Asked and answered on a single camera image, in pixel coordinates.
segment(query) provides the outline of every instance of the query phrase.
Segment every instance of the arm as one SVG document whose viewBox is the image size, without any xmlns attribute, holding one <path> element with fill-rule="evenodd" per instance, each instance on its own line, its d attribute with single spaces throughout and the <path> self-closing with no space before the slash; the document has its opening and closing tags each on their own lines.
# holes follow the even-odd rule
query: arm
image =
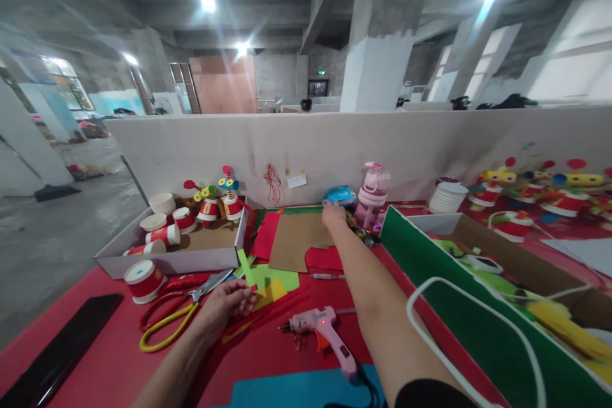
<svg viewBox="0 0 612 408">
<path fill-rule="evenodd" d="M 345 210 L 327 204 L 323 223 L 342 260 L 361 334 L 390 407 L 410 381 L 436 379 L 463 391 L 406 317 L 407 297 L 383 264 L 346 224 Z M 426 330 L 420 317 L 420 325 Z"/>
<path fill-rule="evenodd" d="M 219 339 L 230 318 L 250 314 L 255 301 L 243 279 L 215 288 L 132 408 L 180 407 L 206 351 Z"/>
</svg>

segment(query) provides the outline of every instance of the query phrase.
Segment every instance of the forearm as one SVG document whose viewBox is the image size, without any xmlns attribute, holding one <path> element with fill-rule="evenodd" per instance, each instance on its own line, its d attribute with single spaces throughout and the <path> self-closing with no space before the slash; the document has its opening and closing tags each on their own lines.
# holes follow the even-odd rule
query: forearm
<svg viewBox="0 0 612 408">
<path fill-rule="evenodd" d="M 180 407 L 210 346 L 211 343 L 199 331 L 189 327 L 174 344 L 132 408 Z"/>
</svg>

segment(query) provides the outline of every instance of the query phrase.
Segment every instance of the yellow scissors handle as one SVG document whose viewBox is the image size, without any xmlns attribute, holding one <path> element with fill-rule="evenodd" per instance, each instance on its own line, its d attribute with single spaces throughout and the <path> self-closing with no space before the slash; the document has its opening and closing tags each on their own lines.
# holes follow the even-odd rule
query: yellow scissors handle
<svg viewBox="0 0 612 408">
<path fill-rule="evenodd" d="M 144 335 L 142 335 L 142 338 L 140 339 L 140 350 L 145 353 L 153 353 L 153 352 L 161 351 L 165 347 L 168 347 L 172 342 L 176 341 L 176 339 L 180 336 L 183 330 L 185 330 L 185 328 L 189 324 L 189 321 L 191 320 L 191 316 L 195 314 L 199 306 L 200 306 L 200 302 L 192 303 L 188 305 L 187 307 L 184 307 L 183 309 L 176 311 L 171 316 L 168 316 L 165 319 L 157 322 L 154 326 L 149 328 L 145 332 Z M 187 314 L 187 317 L 183 319 L 183 322 L 180 324 L 180 326 L 177 328 L 177 331 L 175 331 L 171 337 L 164 339 L 159 344 L 154 344 L 153 346 L 147 345 L 147 341 L 149 340 L 149 338 L 151 338 L 151 336 L 156 331 L 160 330 L 161 328 L 164 328 L 166 325 L 168 325 L 171 322 L 174 322 L 176 319 L 184 316 L 185 314 Z"/>
</svg>

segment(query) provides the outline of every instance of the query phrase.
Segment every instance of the blue felt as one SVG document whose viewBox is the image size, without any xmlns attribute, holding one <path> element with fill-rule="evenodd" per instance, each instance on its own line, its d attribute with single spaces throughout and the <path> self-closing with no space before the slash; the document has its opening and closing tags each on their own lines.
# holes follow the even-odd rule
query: blue felt
<svg viewBox="0 0 612 408">
<path fill-rule="evenodd" d="M 373 365 L 363 369 L 379 394 L 379 407 L 384 395 Z M 234 384 L 231 408 L 323 408 L 330 402 L 365 407 L 370 403 L 370 392 L 365 385 L 352 386 L 339 368 L 306 373 L 247 379 Z"/>
</svg>

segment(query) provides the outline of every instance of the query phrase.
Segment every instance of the scissor blade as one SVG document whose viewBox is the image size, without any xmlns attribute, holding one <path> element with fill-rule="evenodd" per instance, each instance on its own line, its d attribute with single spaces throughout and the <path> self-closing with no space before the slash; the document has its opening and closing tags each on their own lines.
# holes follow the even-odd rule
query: scissor blade
<svg viewBox="0 0 612 408">
<path fill-rule="evenodd" d="M 213 290 L 216 286 L 218 286 L 221 282 L 225 281 L 229 275 L 232 273 L 234 268 L 226 269 L 223 272 L 212 274 L 202 287 L 198 289 L 198 293 L 200 296 L 206 295 L 209 291 Z"/>
</svg>

